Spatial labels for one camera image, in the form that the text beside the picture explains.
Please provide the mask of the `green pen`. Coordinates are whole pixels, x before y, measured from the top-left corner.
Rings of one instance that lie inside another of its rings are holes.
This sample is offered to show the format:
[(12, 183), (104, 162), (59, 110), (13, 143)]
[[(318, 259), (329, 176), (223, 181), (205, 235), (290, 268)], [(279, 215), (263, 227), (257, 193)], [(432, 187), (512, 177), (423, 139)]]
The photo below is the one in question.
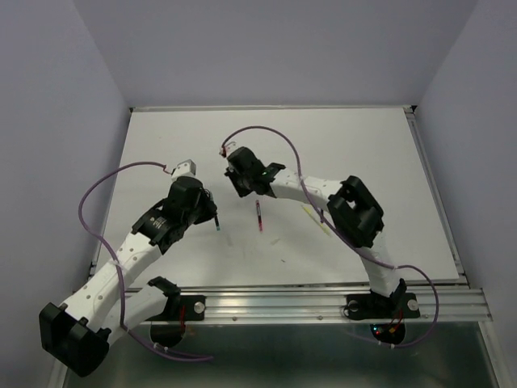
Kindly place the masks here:
[(215, 227), (217, 231), (221, 231), (221, 225), (218, 216), (214, 216)]

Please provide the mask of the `red pen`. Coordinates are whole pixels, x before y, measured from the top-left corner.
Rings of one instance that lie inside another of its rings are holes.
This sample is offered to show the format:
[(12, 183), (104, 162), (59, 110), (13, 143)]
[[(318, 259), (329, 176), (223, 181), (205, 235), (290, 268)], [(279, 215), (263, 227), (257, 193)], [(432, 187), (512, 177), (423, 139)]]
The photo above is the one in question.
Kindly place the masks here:
[(257, 199), (255, 200), (255, 208), (258, 218), (258, 230), (260, 233), (263, 233), (263, 218), (262, 218), (262, 211), (261, 211), (261, 205), (260, 201)]

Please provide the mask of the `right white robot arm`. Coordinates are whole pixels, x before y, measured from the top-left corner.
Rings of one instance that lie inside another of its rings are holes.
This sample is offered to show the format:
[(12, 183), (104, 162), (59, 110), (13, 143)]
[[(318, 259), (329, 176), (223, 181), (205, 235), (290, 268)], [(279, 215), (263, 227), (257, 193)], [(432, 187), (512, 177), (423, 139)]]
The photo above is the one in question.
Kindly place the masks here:
[(240, 197), (255, 193), (294, 200), (313, 206), (321, 220), (329, 214), (330, 226), (357, 252), (368, 275), (370, 294), (365, 306), (381, 315), (400, 308), (406, 283), (387, 250), (384, 211), (361, 179), (353, 175), (343, 181), (304, 177), (279, 163), (266, 166), (249, 148), (233, 143), (221, 155), (228, 162), (225, 176)]

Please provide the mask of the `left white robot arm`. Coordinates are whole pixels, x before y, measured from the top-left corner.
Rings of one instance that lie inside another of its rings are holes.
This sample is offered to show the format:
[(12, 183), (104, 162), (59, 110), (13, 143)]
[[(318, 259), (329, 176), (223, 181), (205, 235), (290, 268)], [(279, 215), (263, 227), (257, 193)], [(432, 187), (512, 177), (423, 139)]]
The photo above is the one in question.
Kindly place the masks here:
[(125, 290), (160, 259), (192, 225), (211, 221), (216, 205), (203, 184), (179, 177), (166, 198), (133, 225), (113, 258), (60, 305), (48, 303), (39, 313), (43, 349), (85, 377), (104, 361), (110, 347), (148, 318), (184, 320), (188, 308), (181, 290), (162, 276), (149, 280), (126, 298)]

